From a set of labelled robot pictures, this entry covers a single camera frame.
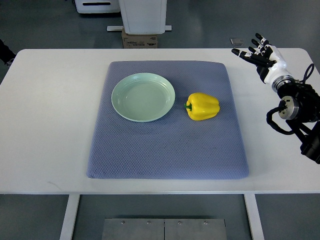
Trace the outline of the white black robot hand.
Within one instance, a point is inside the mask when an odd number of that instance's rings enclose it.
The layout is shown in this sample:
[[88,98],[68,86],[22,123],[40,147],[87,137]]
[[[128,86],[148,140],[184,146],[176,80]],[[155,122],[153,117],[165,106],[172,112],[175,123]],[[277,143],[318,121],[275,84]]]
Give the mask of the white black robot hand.
[[248,51],[233,48],[231,52],[242,60],[254,65],[259,78],[264,84],[273,85],[275,81],[293,81],[294,78],[287,70],[287,63],[278,50],[259,33],[251,40],[255,48],[249,47]]

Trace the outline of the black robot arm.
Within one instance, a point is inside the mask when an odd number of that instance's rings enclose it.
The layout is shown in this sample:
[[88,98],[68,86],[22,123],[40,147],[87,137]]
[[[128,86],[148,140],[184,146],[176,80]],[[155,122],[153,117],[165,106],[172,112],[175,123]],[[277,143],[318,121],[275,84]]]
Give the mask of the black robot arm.
[[[296,135],[301,141],[301,154],[320,163],[320,96],[307,79],[315,69],[312,63],[306,69],[303,79],[281,76],[272,87],[280,98],[278,107],[266,114],[266,122],[283,135]],[[290,131],[282,129],[273,121],[273,114],[285,120]]]

